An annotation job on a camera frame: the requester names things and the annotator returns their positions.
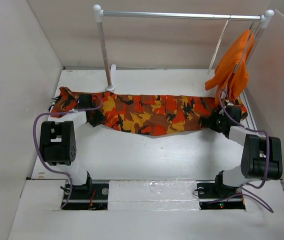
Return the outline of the orange camouflage trousers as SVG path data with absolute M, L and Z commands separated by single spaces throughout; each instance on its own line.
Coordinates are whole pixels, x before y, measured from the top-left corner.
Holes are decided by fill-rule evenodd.
M 93 92 L 92 106 L 103 115 L 100 123 L 116 131 L 163 136 L 205 128 L 221 107 L 212 97 L 185 95 L 129 95 Z

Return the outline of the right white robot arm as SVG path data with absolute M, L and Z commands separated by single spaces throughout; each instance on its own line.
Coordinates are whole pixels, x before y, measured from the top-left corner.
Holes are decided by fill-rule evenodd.
M 266 181 L 282 177 L 281 141 L 261 130 L 252 130 L 240 124 L 242 112 L 239 107 L 228 105 L 214 109 L 201 124 L 243 147 L 240 165 L 222 170 L 214 180 L 213 191 L 224 197 L 230 191 L 248 185 L 262 188 Z

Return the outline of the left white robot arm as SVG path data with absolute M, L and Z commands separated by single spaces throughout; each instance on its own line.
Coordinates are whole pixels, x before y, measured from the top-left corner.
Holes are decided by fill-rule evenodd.
M 68 195 L 73 190 L 73 180 L 69 173 L 57 171 L 51 166 L 70 166 L 76 158 L 75 124 L 73 121 L 55 122 L 44 121 L 41 125 L 40 140 L 37 140 L 37 123 L 43 116 L 62 117 L 67 114 L 85 113 L 85 123 L 89 122 L 89 112 L 96 112 L 92 126 L 100 123 L 103 101 L 100 97 L 92 94 L 81 94 L 78 98 L 69 97 L 61 105 L 59 111 L 51 111 L 38 115 L 33 124 L 33 140 L 37 155 L 43 167 L 51 173 L 65 175 L 69 182 Z

